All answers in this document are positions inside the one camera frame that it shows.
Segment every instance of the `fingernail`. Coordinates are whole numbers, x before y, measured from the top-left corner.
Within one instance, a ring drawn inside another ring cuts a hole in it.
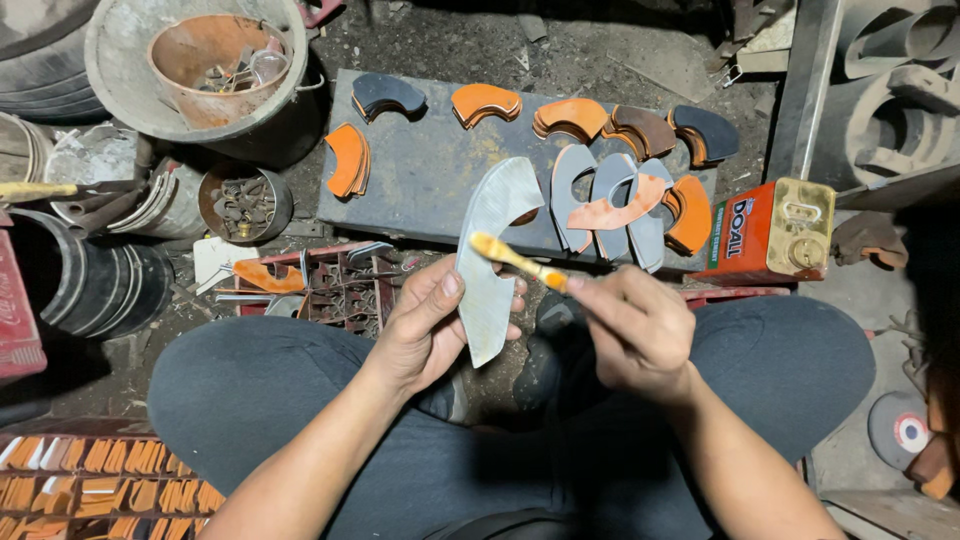
[[[456,296],[457,290],[460,289],[460,284],[457,282],[456,276],[451,272],[444,274],[444,280],[441,282],[440,287],[444,290],[444,294],[447,298],[451,296]]]
[[[566,290],[580,290],[584,288],[583,278],[569,278],[566,280]]]

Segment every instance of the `person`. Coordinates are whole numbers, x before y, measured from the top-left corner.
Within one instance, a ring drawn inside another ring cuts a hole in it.
[[[473,430],[436,417],[467,343],[453,267],[411,276],[375,342],[237,317],[170,344],[150,419],[228,496],[202,540],[845,538],[791,465],[873,382],[845,314],[796,296],[691,312],[634,266],[571,278],[595,375],[560,388],[607,394],[554,400],[565,413],[540,430]],[[513,310],[525,291],[518,279]]]

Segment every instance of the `wooden handle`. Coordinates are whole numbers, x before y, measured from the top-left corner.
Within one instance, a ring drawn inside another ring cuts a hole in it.
[[[69,197],[77,194],[74,184],[34,184],[7,182],[0,184],[0,203],[26,203],[48,197]]]

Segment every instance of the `black rubber tube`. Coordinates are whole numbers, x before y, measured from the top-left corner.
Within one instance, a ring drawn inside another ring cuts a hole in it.
[[[48,325],[80,337],[117,337],[143,329],[170,303],[173,268],[156,249],[79,240],[65,223],[42,212],[10,214],[17,260],[21,269],[30,269],[23,278],[32,308]],[[36,226],[53,239],[37,238]],[[44,243],[56,249],[42,249]],[[46,268],[60,272],[52,295],[42,292],[57,279],[42,271]]]

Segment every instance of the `paintbrush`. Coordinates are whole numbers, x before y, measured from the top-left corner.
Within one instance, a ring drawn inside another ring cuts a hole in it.
[[[528,274],[533,274],[538,280],[546,283],[546,286],[560,292],[566,292],[566,274],[556,268],[537,264],[529,258],[519,255],[510,249],[510,246],[503,240],[490,233],[472,233],[470,235],[470,245],[483,257],[512,264]]]

